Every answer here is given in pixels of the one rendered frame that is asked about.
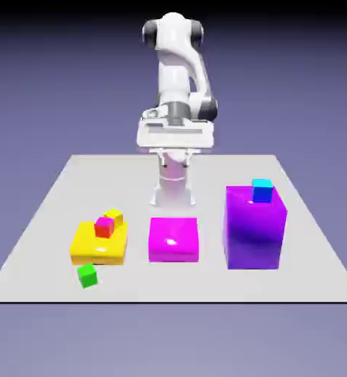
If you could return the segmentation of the small red cube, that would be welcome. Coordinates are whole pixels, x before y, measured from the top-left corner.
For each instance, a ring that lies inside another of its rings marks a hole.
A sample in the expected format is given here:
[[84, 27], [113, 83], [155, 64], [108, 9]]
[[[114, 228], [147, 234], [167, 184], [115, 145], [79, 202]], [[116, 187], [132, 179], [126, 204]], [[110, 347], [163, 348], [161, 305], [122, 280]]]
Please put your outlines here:
[[95, 236], [97, 238], [109, 239], [114, 232], [114, 220], [101, 216], [94, 223]]

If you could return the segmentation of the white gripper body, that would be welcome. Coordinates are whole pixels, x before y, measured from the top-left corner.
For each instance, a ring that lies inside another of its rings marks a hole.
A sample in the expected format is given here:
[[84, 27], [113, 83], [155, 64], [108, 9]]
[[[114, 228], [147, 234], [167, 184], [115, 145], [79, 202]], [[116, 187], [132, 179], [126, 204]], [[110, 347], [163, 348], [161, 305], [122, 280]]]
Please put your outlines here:
[[136, 134], [139, 149], [211, 149], [214, 146], [214, 123], [183, 120], [183, 125], [168, 125], [167, 118], [139, 119]]

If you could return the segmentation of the small blue cube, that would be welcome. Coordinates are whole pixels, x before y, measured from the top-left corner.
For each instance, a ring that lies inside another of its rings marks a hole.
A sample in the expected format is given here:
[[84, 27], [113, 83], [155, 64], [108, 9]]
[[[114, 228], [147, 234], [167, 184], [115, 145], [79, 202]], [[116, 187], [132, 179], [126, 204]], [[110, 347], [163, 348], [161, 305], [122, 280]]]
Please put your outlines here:
[[273, 184], [267, 178], [252, 179], [252, 201], [256, 203], [270, 203], [273, 196]]

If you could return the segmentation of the small yellow cube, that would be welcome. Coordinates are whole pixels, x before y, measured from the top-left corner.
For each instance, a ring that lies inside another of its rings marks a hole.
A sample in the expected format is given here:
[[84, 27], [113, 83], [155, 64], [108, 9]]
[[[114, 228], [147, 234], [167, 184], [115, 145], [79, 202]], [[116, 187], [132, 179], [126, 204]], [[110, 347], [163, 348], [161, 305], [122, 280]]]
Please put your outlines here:
[[112, 208], [106, 211], [103, 216], [113, 220], [114, 229], [119, 228], [123, 224], [123, 213], [118, 209]]

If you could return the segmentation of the large purple box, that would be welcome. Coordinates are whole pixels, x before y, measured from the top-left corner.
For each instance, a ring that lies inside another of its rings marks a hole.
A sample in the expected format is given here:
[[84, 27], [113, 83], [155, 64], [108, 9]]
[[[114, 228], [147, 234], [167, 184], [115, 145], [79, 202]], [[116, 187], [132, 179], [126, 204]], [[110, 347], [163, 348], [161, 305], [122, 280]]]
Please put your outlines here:
[[287, 209], [275, 188], [254, 202], [251, 186], [227, 186], [223, 247], [229, 269], [278, 269]]

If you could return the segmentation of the large yellow box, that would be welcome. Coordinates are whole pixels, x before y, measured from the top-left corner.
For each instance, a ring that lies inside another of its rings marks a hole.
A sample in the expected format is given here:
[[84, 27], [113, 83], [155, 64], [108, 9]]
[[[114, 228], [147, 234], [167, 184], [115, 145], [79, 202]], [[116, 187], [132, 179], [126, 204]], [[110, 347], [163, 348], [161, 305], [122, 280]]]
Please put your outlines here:
[[128, 224], [115, 229], [111, 237], [96, 237], [94, 222], [81, 222], [70, 246], [73, 265], [122, 265], [127, 246]]

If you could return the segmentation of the large magenta box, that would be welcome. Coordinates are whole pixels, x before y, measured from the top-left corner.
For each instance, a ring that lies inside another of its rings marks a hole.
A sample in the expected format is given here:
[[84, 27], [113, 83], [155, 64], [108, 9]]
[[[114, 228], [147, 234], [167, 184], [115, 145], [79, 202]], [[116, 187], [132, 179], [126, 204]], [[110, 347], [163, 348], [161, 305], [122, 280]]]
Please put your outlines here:
[[199, 236], [195, 217], [153, 217], [148, 239], [150, 262], [198, 262]]

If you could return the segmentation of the small green cube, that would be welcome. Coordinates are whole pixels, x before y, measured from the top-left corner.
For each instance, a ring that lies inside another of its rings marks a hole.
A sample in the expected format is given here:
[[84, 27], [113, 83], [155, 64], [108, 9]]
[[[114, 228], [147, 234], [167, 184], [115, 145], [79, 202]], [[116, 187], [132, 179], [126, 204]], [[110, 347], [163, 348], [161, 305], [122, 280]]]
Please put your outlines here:
[[82, 288], [97, 285], [97, 271], [93, 264], [86, 264], [77, 268], [78, 278]]

